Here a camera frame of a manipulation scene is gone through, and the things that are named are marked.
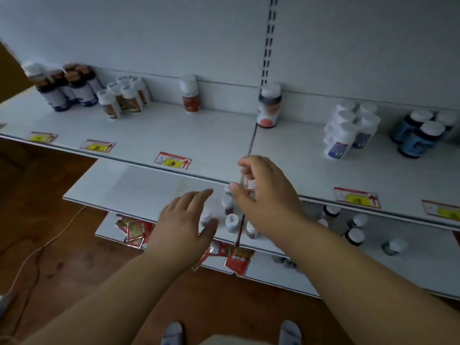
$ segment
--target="slipper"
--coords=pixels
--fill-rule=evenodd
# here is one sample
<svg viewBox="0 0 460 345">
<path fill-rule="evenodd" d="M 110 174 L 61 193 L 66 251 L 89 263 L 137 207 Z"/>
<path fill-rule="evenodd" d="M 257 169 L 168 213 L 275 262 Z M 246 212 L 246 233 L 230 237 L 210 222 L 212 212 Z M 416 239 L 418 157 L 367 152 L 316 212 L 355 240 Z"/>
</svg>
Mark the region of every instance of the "slipper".
<svg viewBox="0 0 460 345">
<path fill-rule="evenodd" d="M 290 320 L 284 320 L 281 324 L 280 340 L 278 345 L 301 345 L 302 333 L 297 324 Z"/>
<path fill-rule="evenodd" d="M 180 322 L 172 322 L 161 337 L 161 345 L 184 345 L 184 330 Z"/>
</svg>

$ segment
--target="blue label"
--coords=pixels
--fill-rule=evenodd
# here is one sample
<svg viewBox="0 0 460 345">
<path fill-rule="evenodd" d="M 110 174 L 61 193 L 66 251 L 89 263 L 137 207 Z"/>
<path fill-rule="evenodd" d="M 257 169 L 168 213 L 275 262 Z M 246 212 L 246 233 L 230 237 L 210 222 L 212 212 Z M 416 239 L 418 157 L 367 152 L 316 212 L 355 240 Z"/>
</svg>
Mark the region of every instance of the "blue label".
<svg viewBox="0 0 460 345">
<path fill-rule="evenodd" d="M 364 149 L 366 144 L 369 142 L 369 139 L 371 139 L 372 134 L 367 134 L 367 133 L 358 133 L 356 134 L 356 139 L 352 145 L 355 149 Z"/>
<path fill-rule="evenodd" d="M 332 145 L 331 149 L 328 152 L 328 156 L 332 157 L 333 159 L 341 159 L 342 156 L 345 154 L 345 152 L 348 149 L 349 144 L 342 144 L 339 142 L 336 142 L 334 145 Z"/>
<path fill-rule="evenodd" d="M 436 141 L 430 142 L 428 140 L 417 137 L 415 134 L 412 134 L 403 145 L 400 146 L 401 151 L 407 155 L 411 156 L 420 156 L 429 148 L 432 148 L 436 145 Z"/>
<path fill-rule="evenodd" d="M 401 121 L 401 123 L 396 126 L 395 130 L 391 134 L 391 137 L 399 142 L 404 142 L 416 129 L 417 127 L 411 126 L 405 121 Z"/>
</svg>

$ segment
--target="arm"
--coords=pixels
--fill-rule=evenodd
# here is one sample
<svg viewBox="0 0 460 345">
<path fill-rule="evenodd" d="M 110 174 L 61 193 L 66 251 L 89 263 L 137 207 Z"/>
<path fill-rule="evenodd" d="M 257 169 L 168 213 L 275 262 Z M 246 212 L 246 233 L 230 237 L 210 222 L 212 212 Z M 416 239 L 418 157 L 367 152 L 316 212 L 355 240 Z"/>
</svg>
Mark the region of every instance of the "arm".
<svg viewBox="0 0 460 345">
<path fill-rule="evenodd" d="M 256 178 L 256 199 L 236 183 L 248 220 L 294 260 L 356 344 L 457 344 L 460 314 L 308 219 L 282 171 L 268 158 L 239 162 Z"/>
<path fill-rule="evenodd" d="M 217 219 L 198 235 L 203 205 L 212 192 L 175 198 L 161 212 L 143 254 L 23 344 L 130 344 L 164 292 L 213 239 Z"/>
</svg>

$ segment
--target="foot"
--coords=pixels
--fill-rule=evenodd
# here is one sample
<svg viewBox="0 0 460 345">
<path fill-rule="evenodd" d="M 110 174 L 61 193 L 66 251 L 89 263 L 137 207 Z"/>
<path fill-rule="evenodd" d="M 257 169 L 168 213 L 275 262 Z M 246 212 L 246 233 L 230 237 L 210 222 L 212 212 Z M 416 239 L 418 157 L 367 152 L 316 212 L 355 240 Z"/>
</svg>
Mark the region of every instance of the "foot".
<svg viewBox="0 0 460 345">
<path fill-rule="evenodd" d="M 290 320 L 284 320 L 281 323 L 280 340 L 278 345 L 301 345 L 302 333 L 300 328 Z"/>
<path fill-rule="evenodd" d="M 179 322 L 170 323 L 163 333 L 161 345 L 183 345 L 184 330 Z"/>
</svg>

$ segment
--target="forearm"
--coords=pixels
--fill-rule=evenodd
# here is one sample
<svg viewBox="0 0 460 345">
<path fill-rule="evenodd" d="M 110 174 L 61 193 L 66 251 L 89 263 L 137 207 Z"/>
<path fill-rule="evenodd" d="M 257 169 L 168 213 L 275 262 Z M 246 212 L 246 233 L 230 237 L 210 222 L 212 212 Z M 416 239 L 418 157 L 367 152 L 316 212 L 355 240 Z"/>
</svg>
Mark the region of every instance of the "forearm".
<svg viewBox="0 0 460 345">
<path fill-rule="evenodd" d="M 296 261 L 356 344 L 450 344 L 459 314 L 314 222 L 275 243 Z"/>
<path fill-rule="evenodd" d="M 142 254 L 131 260 L 23 344 L 130 344 L 176 277 L 149 258 Z"/>
</svg>

